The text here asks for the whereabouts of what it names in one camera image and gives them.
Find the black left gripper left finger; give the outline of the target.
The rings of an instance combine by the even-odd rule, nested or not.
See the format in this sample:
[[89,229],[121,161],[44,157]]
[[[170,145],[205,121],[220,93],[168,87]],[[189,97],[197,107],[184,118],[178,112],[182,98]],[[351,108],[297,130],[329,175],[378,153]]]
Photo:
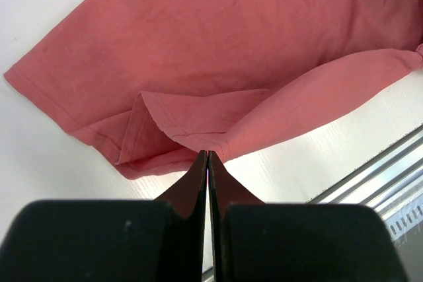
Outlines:
[[1,245],[2,281],[200,281],[208,155],[154,200],[40,200]]

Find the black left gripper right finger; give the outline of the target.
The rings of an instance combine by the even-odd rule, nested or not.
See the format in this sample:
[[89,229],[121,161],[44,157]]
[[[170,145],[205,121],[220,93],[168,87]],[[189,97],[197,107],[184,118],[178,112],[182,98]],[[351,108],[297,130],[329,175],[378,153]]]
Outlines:
[[216,281],[407,281],[377,213],[363,205],[264,203],[208,155]]

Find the salmon pink t shirt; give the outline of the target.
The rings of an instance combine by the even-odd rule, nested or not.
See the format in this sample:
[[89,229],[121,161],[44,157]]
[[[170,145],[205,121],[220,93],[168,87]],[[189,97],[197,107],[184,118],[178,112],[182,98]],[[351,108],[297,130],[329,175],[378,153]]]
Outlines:
[[84,0],[6,73],[135,179],[287,141],[422,67],[422,0]]

